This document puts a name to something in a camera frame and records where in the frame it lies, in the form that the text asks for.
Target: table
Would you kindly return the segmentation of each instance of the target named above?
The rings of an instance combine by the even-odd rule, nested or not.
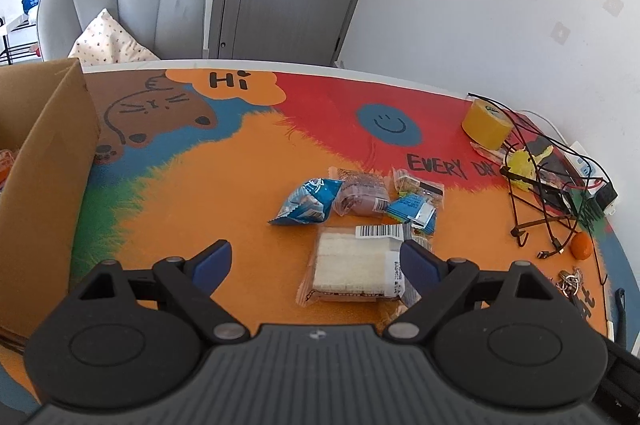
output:
[[[506,182],[462,131],[469,103],[460,95],[283,63],[168,61],[87,71],[102,133],[79,218],[72,281],[103,259],[147,268],[227,239],[233,265],[214,299],[252,332],[260,323],[380,322],[376,303],[297,306],[316,228],[267,224],[295,187],[325,177],[329,166],[381,174],[408,168],[443,183],[445,207],[433,240],[442,258],[467,257],[483,269],[527,259],[554,278],[578,264],[570,253],[536,258],[550,248],[543,227],[530,229],[527,245],[518,248]],[[519,214],[538,219],[526,206]],[[370,222],[332,214],[328,224]],[[566,230],[553,225],[564,237]],[[624,287],[631,349],[640,330],[640,292],[610,225],[596,227],[594,238],[600,270],[594,257],[579,264],[585,317],[606,335],[607,318],[617,323],[612,294]],[[6,365],[2,353],[0,361]],[[11,373],[24,381],[19,369]]]

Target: small orange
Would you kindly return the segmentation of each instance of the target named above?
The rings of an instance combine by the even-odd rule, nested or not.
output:
[[[591,242],[589,234],[585,231],[577,232],[571,240],[569,249],[571,250],[572,256],[578,261],[584,261],[591,257],[593,253],[593,243]]]

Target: red painted area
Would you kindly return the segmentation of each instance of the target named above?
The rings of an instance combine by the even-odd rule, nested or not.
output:
[[[460,126],[470,105],[466,100],[372,82],[289,73],[277,76],[287,99],[276,109],[289,117],[297,129],[330,150],[362,163],[365,170],[386,174],[392,166],[409,169],[407,154],[414,154],[428,163],[431,159],[430,172],[414,171],[423,179],[465,188],[505,185],[498,166],[492,164],[495,176],[482,169],[481,163],[488,162],[471,148],[469,137]],[[372,136],[356,117],[357,110],[365,104],[385,104],[406,113],[420,127],[422,142],[400,147]],[[425,168],[420,158],[414,158],[414,165]],[[466,178],[447,173],[445,161],[460,161]],[[480,165],[480,171],[472,162]]]

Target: cardboard box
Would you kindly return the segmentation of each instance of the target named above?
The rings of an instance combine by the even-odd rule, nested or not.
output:
[[[0,194],[0,340],[24,345],[65,297],[99,131],[78,60],[0,68],[0,149],[20,149]]]

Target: yellow tape roll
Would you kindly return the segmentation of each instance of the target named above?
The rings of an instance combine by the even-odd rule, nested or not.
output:
[[[462,121],[462,129],[484,148],[497,150],[513,129],[513,124],[501,110],[476,98]]]

